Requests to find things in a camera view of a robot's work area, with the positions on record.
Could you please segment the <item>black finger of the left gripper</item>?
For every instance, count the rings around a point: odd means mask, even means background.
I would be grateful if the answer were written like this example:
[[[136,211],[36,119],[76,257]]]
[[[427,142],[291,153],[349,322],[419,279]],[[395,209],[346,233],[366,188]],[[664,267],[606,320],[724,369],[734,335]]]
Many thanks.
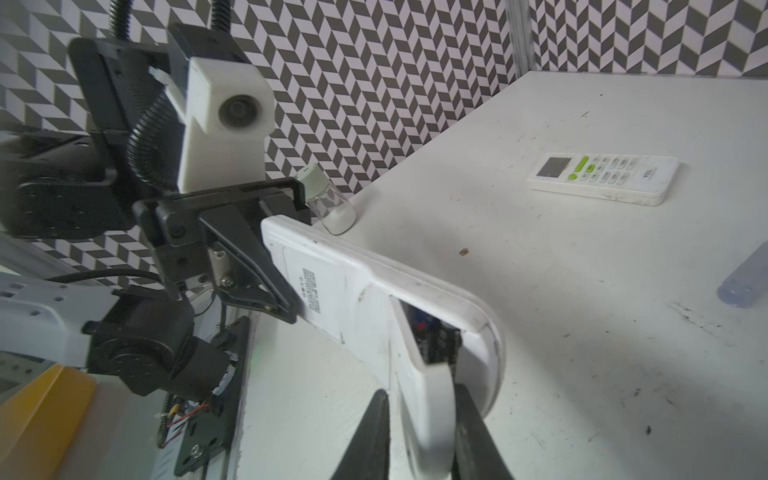
[[[251,224],[234,206],[206,210],[198,216],[202,238],[227,266],[214,274],[222,303],[269,314],[294,324],[298,295],[274,265]]]

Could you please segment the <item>clear-handled screwdriver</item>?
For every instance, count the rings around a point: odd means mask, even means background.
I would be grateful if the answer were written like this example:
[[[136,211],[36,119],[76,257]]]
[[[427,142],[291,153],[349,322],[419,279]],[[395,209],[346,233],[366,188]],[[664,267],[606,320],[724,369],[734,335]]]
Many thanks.
[[[762,243],[718,287],[718,298],[737,308],[749,308],[767,292],[767,242]]]

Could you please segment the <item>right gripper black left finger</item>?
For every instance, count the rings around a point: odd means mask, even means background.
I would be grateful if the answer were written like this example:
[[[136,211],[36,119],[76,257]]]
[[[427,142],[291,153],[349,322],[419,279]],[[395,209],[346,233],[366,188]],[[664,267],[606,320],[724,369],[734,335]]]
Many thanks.
[[[331,479],[387,480],[390,440],[389,396],[379,389],[371,397]]]

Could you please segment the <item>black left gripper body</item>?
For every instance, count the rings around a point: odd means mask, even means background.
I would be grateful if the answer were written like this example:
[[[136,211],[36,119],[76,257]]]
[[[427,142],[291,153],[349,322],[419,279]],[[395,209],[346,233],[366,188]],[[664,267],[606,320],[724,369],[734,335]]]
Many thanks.
[[[172,299],[179,300],[193,279],[211,273],[207,248],[213,241],[205,238],[201,216],[208,213],[231,230],[235,222],[218,211],[226,206],[240,214],[257,241],[261,239],[260,223],[268,216],[286,215],[305,224],[311,219],[303,187],[293,178],[135,202],[132,213],[148,242],[161,284]]]

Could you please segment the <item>white remote with green buttons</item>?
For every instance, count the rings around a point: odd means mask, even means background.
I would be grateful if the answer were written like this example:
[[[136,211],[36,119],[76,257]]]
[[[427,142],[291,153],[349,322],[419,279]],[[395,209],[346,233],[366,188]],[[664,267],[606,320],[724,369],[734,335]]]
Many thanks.
[[[655,207],[681,166],[668,156],[553,152],[544,154],[527,181],[536,191]]]

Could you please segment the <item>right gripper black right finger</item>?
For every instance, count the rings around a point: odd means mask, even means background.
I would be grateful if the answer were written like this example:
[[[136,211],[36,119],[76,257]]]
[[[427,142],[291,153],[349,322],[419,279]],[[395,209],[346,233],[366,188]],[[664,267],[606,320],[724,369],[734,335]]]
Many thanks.
[[[451,478],[513,480],[469,389],[454,387],[456,398],[455,454]]]

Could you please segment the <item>white battery cover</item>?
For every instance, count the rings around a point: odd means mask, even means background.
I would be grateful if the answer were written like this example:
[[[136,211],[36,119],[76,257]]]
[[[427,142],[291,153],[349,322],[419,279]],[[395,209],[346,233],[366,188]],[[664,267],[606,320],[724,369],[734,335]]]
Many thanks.
[[[454,459],[456,408],[446,362],[427,364],[410,327],[406,307],[392,297],[391,384],[409,467],[416,479],[445,479]]]

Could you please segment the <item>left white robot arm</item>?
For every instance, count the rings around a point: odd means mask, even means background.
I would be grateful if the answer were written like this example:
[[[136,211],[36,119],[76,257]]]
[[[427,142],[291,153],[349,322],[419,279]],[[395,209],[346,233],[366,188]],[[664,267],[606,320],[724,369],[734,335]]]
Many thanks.
[[[19,125],[1,146],[1,228],[80,243],[138,229],[160,285],[61,298],[72,319],[11,331],[8,349],[119,377],[130,390],[220,403],[238,376],[232,348],[193,334],[186,293],[211,283],[227,306],[298,316],[298,297],[261,238],[273,215],[306,220],[295,179],[266,176],[274,93],[232,37],[232,5],[207,25],[173,23],[163,46],[129,37],[133,5],[110,5],[110,36],[65,50],[90,114],[67,134]]]

